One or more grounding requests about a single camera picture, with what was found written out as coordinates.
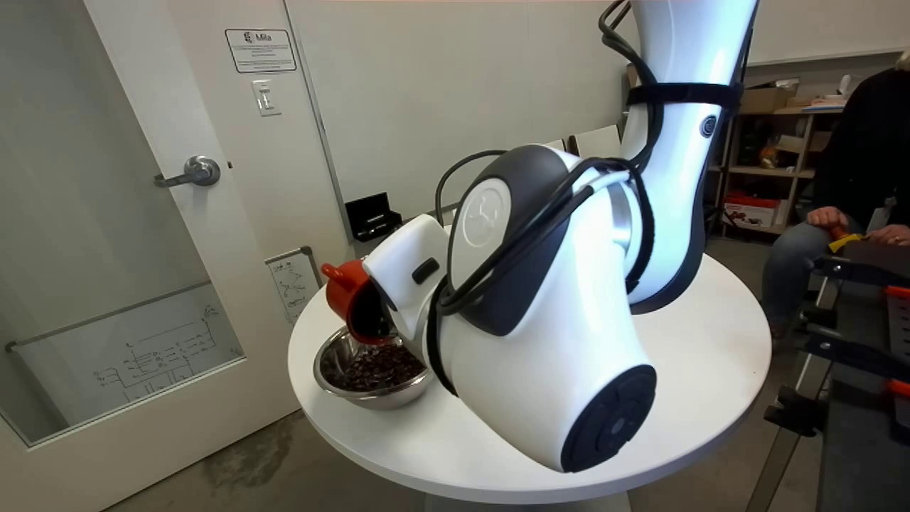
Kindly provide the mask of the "person's hand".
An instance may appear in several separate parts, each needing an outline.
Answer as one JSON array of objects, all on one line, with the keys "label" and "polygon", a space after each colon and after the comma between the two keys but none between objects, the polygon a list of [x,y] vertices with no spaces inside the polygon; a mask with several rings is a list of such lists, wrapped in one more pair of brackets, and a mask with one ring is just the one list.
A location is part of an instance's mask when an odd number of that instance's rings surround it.
[{"label": "person's hand", "polygon": [[816,229],[825,229],[825,230],[846,230],[850,229],[850,220],[833,206],[813,209],[806,213],[806,223]]}]

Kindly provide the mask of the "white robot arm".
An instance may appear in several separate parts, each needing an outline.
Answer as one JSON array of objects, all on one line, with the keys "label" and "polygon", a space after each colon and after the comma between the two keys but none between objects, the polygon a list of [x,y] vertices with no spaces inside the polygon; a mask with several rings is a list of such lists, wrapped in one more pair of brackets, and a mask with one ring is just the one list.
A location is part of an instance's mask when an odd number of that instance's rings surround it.
[{"label": "white robot arm", "polygon": [[705,164],[758,13],[758,0],[614,3],[640,36],[599,27],[640,77],[623,151],[493,151],[452,220],[420,213],[364,259],[400,343],[555,474],[614,459],[651,412],[656,368],[633,320],[697,276]]}]

